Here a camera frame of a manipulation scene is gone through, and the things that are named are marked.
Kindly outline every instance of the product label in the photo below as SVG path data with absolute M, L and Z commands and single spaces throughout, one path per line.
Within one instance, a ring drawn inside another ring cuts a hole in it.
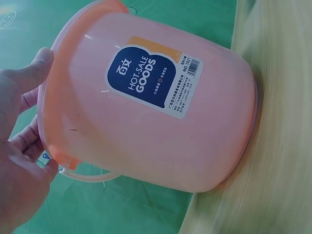
M 112 91 L 176 118 L 184 118 L 203 62 L 158 43 L 132 37 L 114 56 L 105 81 Z

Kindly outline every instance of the bucket handle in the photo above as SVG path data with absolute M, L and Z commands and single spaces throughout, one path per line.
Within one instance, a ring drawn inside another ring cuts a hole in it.
M 102 175 L 80 175 L 80 174 L 76 174 L 74 172 L 71 172 L 70 169 L 67 169 L 65 167 L 59 173 L 62 174 L 63 176 L 69 177 L 71 179 L 79 180 L 82 182 L 88 182 L 88 183 L 105 182 L 105 181 L 115 179 L 115 178 L 121 176 L 120 174 L 116 174 L 113 172 L 108 172 L 108 173 L 102 174 Z

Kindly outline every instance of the hand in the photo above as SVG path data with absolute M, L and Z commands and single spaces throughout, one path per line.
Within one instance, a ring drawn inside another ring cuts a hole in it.
M 11 233 L 37 212 L 46 199 L 58 164 L 36 165 L 43 152 L 38 121 L 9 139 L 20 113 L 36 105 L 38 86 L 51 68 L 53 53 L 42 48 L 33 62 L 0 71 L 0 233 Z

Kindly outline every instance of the light wood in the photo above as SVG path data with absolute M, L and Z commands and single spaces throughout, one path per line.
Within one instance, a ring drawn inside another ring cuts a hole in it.
M 233 50 L 260 84 L 255 130 L 180 234 L 312 234 L 312 0 L 238 0 Z

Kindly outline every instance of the green floor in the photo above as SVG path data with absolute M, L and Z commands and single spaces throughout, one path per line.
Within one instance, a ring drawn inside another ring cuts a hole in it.
M 67 20 L 91 0 L 1 0 L 0 21 L 16 17 L 0 29 L 0 67 L 29 63 L 37 50 L 51 46 Z M 124 0 L 131 12 L 231 46 L 235 0 Z M 14 133 L 26 126 L 36 109 L 18 119 Z M 79 172 L 101 173 L 82 164 Z M 58 175 L 37 215 L 16 234 L 177 234 L 191 194 L 126 177 L 88 184 Z

